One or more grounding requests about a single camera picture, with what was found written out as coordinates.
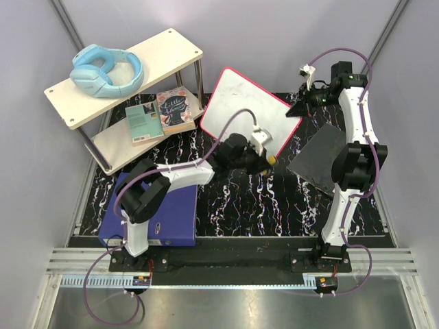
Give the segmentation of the yellow whiteboard eraser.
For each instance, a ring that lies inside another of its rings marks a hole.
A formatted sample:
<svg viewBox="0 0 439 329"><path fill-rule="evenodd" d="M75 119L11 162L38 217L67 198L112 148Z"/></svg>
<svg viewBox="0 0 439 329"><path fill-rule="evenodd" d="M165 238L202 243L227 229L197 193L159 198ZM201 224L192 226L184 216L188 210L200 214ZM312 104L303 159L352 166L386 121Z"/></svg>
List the yellow whiteboard eraser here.
<svg viewBox="0 0 439 329"><path fill-rule="evenodd" d="M278 160L275 156L270 156L264 163L263 163L263 168L260 171L260 174L263 176L267 176L269 175L273 168L276 166Z"/></svg>

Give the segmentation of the pink framed whiteboard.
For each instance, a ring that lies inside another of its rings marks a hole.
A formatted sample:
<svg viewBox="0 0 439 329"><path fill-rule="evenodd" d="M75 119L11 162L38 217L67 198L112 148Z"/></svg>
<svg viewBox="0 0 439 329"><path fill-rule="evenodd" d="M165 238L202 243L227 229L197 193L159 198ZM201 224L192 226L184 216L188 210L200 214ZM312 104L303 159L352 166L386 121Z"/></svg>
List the pink framed whiteboard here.
<svg viewBox="0 0 439 329"><path fill-rule="evenodd" d="M251 138L254 120L270 133L267 156L279 157L300 125L300 117L287 117L290 105L275 97L233 68L226 67L206 106L200 127L213 138L224 140L232 133Z"/></svg>

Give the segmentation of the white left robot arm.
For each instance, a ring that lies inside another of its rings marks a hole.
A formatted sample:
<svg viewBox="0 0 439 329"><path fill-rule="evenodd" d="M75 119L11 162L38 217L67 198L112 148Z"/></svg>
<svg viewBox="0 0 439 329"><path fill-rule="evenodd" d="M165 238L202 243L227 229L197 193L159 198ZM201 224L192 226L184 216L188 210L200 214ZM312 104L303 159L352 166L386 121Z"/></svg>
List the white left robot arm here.
<svg viewBox="0 0 439 329"><path fill-rule="evenodd" d="M148 221L158 212L166 195L188 186L203 186L225 178L235 169L248 175L271 170L265 146L272 140L265 130L250 139L233 133L216 141L203 158L180 164L156 164L142 160L116 190L114 214L123 228L124 263L133 271L147 266Z"/></svg>

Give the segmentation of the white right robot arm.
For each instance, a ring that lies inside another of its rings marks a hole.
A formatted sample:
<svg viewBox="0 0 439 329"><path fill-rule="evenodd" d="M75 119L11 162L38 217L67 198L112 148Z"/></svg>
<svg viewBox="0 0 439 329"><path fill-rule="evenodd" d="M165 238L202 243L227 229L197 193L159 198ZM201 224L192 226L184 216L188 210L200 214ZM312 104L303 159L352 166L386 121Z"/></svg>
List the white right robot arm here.
<svg viewBox="0 0 439 329"><path fill-rule="evenodd" d="M339 61L331 67L331 81L316 88L310 64L300 68L306 77L298 91L297 102L286 117L305 117L319 106L339 105L344 115L346 144L331 165L334 197L329 218L318 242L307 253L292 254L292 271L350 271L347 249L348 230L361 198L373 194L388 148L379 143L370 120L366 75L353 73L351 62Z"/></svg>

